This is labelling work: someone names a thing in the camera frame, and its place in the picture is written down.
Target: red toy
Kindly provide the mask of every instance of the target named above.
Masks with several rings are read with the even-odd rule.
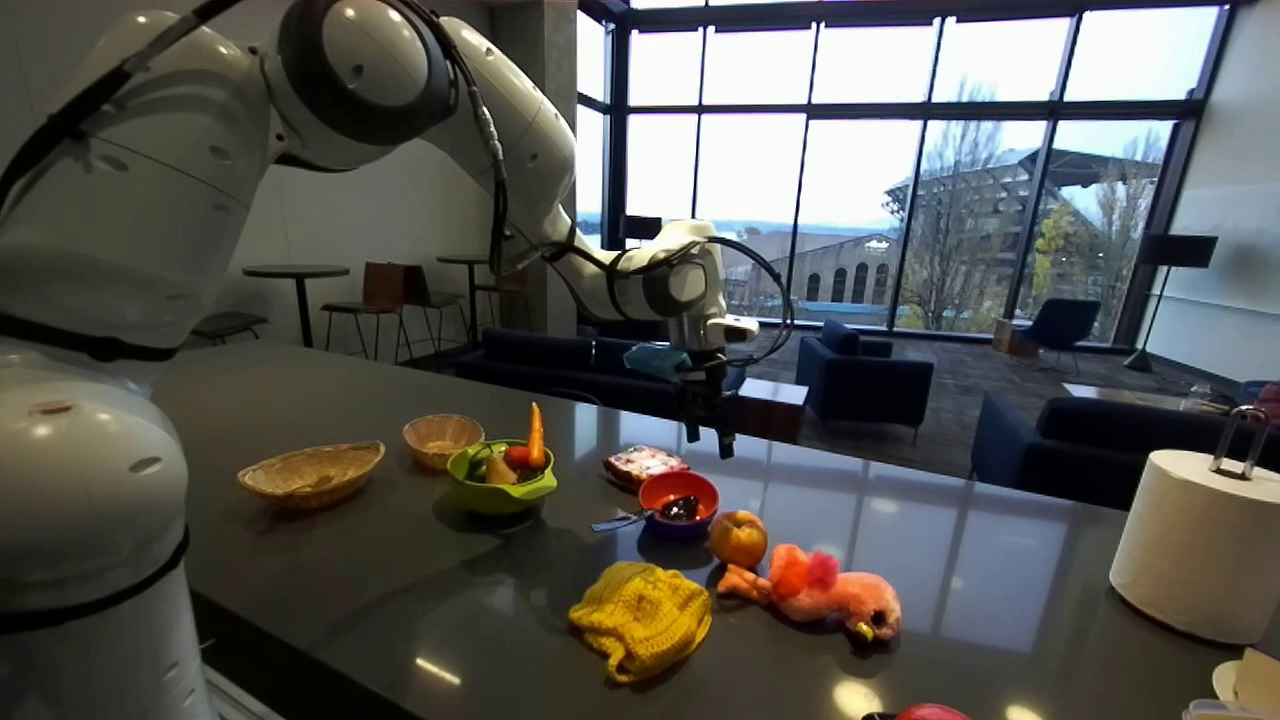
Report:
[[[842,573],[836,558],[778,543],[768,577],[724,565],[719,595],[773,604],[794,623],[845,623],[859,640],[892,640],[905,623],[895,589],[878,573]]]

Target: yellow cloth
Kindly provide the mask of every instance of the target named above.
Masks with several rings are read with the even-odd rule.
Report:
[[[706,646],[713,591],[679,573],[616,561],[567,608],[567,623],[605,658],[616,684],[644,684]]]

